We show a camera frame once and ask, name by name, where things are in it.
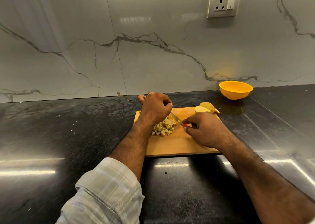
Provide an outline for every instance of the hand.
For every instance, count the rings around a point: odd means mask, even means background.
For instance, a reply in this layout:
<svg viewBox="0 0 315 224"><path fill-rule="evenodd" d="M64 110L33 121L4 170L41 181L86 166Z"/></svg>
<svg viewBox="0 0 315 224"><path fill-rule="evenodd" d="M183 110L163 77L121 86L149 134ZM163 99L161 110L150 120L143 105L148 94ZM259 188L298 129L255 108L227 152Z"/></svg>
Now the hand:
<svg viewBox="0 0 315 224"><path fill-rule="evenodd" d="M183 120L184 124L196 124L198 128L184 127L195 142L209 148L221 151L234 135L228 128L210 112L199 112Z"/></svg>
<svg viewBox="0 0 315 224"><path fill-rule="evenodd" d="M140 118L147 120L150 125L162 122L173 108L172 101L162 93L150 92L147 96L139 95L138 101L142 104Z"/></svg>

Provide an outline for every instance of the forearm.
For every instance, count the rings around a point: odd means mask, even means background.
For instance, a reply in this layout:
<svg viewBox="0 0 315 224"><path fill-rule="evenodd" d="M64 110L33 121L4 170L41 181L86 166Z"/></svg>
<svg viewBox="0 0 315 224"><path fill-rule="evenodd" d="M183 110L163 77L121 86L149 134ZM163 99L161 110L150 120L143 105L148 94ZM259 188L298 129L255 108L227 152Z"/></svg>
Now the forearm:
<svg viewBox="0 0 315 224"><path fill-rule="evenodd" d="M147 144L154 125L148 120L139 118L125 138L109 155L125 164L140 181Z"/></svg>
<svg viewBox="0 0 315 224"><path fill-rule="evenodd" d="M306 224L315 216L315 204L234 135L225 140L223 155L242 180L263 224Z"/></svg>

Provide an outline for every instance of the marble tile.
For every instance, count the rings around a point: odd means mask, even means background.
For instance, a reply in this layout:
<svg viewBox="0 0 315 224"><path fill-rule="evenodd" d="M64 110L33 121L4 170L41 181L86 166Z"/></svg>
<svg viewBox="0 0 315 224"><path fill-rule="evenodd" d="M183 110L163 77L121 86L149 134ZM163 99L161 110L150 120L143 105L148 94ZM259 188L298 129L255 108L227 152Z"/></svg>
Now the marble tile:
<svg viewBox="0 0 315 224"><path fill-rule="evenodd" d="M128 94L314 83L314 21L303 9L313 0L241 0L237 16L213 19L208 2L108 0Z"/></svg>
<svg viewBox="0 0 315 224"><path fill-rule="evenodd" d="M126 95L106 0L0 0L0 102Z"/></svg>

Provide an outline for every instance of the wooden cutting board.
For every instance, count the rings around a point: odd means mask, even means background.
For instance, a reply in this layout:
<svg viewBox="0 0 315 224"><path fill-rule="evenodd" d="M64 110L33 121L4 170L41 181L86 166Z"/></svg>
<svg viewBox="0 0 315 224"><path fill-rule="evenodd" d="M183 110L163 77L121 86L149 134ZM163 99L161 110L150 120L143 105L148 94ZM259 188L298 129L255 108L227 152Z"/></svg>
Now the wooden cutting board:
<svg viewBox="0 0 315 224"><path fill-rule="evenodd" d="M172 112L181 120L194 115L195 107L173 108ZM140 111L136 112L135 120L139 118ZM183 127L177 123L172 134L162 137L152 135L149 139L146 157L190 155L202 153L219 153L217 149L201 147L193 138L185 133Z"/></svg>

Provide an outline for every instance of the countertop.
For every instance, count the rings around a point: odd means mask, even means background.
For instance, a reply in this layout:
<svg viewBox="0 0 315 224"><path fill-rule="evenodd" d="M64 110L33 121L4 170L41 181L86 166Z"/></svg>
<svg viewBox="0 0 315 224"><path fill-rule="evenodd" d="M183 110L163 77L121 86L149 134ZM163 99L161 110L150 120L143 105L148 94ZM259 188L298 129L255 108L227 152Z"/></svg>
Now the countertop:
<svg viewBox="0 0 315 224"><path fill-rule="evenodd" d="M315 199L315 85L168 94L174 107L211 102L223 123ZM0 223L54 223L75 183L132 127L136 96L0 104ZM146 158L143 223L260 223L222 155Z"/></svg>

